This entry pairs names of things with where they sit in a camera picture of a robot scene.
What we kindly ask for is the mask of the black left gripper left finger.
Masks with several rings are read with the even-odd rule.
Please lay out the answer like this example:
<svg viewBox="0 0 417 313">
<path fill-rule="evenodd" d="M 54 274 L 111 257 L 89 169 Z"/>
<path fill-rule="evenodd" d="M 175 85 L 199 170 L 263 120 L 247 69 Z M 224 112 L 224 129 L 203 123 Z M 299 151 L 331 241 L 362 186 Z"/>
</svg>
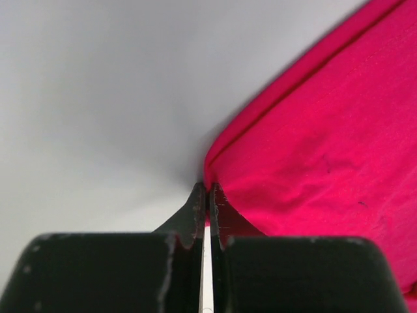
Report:
<svg viewBox="0 0 417 313">
<path fill-rule="evenodd" d="M 11 275 L 13 312 L 198 312 L 206 192 L 152 232 L 45 233 Z"/>
</svg>

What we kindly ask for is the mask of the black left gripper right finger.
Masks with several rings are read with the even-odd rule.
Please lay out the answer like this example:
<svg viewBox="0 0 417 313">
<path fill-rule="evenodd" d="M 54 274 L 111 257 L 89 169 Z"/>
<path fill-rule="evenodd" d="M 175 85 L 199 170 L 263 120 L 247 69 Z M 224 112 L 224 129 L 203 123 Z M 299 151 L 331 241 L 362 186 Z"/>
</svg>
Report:
<svg viewBox="0 0 417 313">
<path fill-rule="evenodd" d="M 379 248 L 360 237 L 268 237 L 208 195 L 215 312 L 407 312 Z"/>
</svg>

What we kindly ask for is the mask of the red t shirt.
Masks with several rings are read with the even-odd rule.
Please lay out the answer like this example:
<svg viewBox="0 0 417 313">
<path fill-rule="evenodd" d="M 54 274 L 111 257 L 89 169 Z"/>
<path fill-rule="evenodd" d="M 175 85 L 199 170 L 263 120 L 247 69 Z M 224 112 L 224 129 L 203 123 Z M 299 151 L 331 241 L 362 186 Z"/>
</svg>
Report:
<svg viewBox="0 0 417 313">
<path fill-rule="evenodd" d="M 207 188 L 266 235 L 353 235 L 416 311 L 416 2 L 370 1 L 218 136 Z"/>
</svg>

